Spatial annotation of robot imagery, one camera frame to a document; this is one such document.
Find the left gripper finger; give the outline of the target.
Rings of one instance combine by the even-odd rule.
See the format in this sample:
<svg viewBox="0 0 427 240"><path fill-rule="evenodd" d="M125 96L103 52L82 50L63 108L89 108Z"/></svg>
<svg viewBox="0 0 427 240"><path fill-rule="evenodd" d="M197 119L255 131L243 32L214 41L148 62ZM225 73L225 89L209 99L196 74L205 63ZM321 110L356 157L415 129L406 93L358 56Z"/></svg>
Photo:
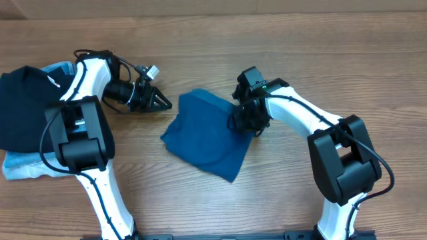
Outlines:
<svg viewBox="0 0 427 240"><path fill-rule="evenodd" d="M153 101L147 107L147 112L166 111L172 108L172 103L164 101Z"/></svg>
<svg viewBox="0 0 427 240"><path fill-rule="evenodd" d="M157 87L153 87L151 102L153 101L170 102Z"/></svg>

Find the blue polo shirt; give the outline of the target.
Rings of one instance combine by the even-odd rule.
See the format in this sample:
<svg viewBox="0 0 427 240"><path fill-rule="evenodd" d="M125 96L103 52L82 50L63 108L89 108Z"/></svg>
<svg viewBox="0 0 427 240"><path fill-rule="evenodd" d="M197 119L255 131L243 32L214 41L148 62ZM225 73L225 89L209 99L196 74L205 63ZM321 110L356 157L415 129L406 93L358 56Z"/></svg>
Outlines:
<svg viewBox="0 0 427 240"><path fill-rule="evenodd" d="M180 95L177 116L161 136L165 148L190 165L233 182L255 135L238 132L233 108L204 89Z"/></svg>

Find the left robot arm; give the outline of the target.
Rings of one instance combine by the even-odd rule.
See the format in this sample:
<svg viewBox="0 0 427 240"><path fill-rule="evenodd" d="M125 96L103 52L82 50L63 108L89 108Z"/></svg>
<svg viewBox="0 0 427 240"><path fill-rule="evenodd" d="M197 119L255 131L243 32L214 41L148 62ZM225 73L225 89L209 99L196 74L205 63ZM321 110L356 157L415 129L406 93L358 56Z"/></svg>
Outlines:
<svg viewBox="0 0 427 240"><path fill-rule="evenodd" d="M159 73L155 65L133 65L109 50L78 49L74 55L69 89L45 111L43 134L50 136L61 167L46 166L82 184L99 220L100 239L142 239L113 172L114 137L101 104L110 98L139 113L165 111L172 104L151 85Z"/></svg>

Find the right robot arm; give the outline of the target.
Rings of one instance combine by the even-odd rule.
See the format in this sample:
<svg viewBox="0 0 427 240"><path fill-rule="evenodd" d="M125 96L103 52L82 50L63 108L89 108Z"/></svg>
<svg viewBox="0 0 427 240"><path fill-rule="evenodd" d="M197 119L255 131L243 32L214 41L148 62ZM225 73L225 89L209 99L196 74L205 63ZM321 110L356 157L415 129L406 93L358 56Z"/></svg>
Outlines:
<svg viewBox="0 0 427 240"><path fill-rule="evenodd" d="M272 119L285 123L308 142L314 181L324 196L322 216L312 230L286 231L284 239L375 239L354 222L382 170L361 118L341 117L300 97L283 79L266 81L256 67L242 71L232 97L239 104L233 127L260 136Z"/></svg>

